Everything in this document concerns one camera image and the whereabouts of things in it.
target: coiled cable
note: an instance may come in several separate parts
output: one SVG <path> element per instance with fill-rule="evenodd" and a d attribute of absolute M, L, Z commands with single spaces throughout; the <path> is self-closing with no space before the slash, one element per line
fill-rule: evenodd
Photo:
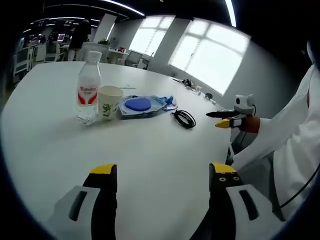
<path fill-rule="evenodd" d="M 177 122 L 182 125 L 185 129 L 192 129 L 196 126 L 196 120 L 194 117 L 184 110 L 176 110 L 175 112 L 171 113 Z"/>

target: bright window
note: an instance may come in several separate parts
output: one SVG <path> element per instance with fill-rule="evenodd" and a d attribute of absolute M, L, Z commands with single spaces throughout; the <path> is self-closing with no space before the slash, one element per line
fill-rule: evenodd
<path fill-rule="evenodd" d="M 129 50 L 153 56 L 164 38 L 174 16 L 149 16 L 143 20 Z"/>
<path fill-rule="evenodd" d="M 250 38 L 234 29 L 195 19 L 188 27 L 169 64 L 225 94 Z"/>

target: desk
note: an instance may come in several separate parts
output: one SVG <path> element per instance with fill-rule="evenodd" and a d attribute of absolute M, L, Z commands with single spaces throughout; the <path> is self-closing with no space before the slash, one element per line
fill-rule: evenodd
<path fill-rule="evenodd" d="M 60 48 L 61 49 L 69 49 L 69 46 L 70 46 L 70 44 L 65 44 L 65 45 L 61 46 Z"/>
<path fill-rule="evenodd" d="M 129 53 L 120 52 L 120 51 L 117 51 L 117 50 L 114 50 L 114 49 L 109 49 L 107 62 L 109 64 L 116 64 L 118 59 L 123 59 L 127 55 L 129 55 Z"/>
<path fill-rule="evenodd" d="M 174 95 L 196 126 L 184 129 L 166 112 L 85 127 L 76 117 L 78 73 L 84 64 L 35 66 L 3 109 L 3 153 L 23 202 L 44 222 L 91 169 L 115 163 L 117 239 L 189 239 L 209 207 L 209 163 L 223 163 L 227 156 L 231 131 L 216 128 L 218 119 L 206 116 L 217 107 L 172 77 L 100 63 L 102 85 L 136 88 L 124 89 L 124 95 Z"/>

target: black cable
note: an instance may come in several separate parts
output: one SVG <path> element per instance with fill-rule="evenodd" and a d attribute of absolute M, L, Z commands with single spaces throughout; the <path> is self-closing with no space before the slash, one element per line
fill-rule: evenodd
<path fill-rule="evenodd" d="M 316 170 L 314 171 L 314 173 L 312 174 L 312 176 L 309 178 L 309 180 L 305 183 L 305 185 L 296 192 L 295 195 L 293 195 L 288 201 L 286 201 L 284 204 L 282 204 L 280 207 L 276 208 L 275 210 L 273 210 L 272 212 L 277 212 L 280 209 L 284 208 L 285 206 L 287 206 L 293 199 L 295 199 L 307 186 L 308 184 L 312 181 L 312 179 L 315 177 L 315 175 L 317 174 L 318 170 L 320 169 L 320 164 L 318 165 L 318 167 L 316 168 Z"/>
<path fill-rule="evenodd" d="M 257 108 L 256 108 L 256 105 L 254 105 L 254 104 L 252 104 L 252 106 L 254 107 L 253 116 L 255 116 L 255 115 L 256 115 L 256 112 L 257 112 Z M 240 146 L 242 145 L 242 142 L 244 141 L 246 135 L 247 135 L 247 132 L 244 133 L 243 138 L 242 138 L 242 140 L 241 140 L 241 142 L 240 142 Z"/>
<path fill-rule="evenodd" d="M 177 122 L 181 124 L 186 129 L 192 129 L 196 125 L 196 120 L 194 117 L 184 110 L 176 110 L 171 113 Z"/>

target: red label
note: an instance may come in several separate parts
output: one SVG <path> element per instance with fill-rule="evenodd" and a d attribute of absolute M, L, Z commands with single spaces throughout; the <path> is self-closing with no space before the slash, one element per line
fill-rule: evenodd
<path fill-rule="evenodd" d="M 79 105 L 92 105 L 97 102 L 98 88 L 80 86 L 77 90 L 77 102 Z"/>

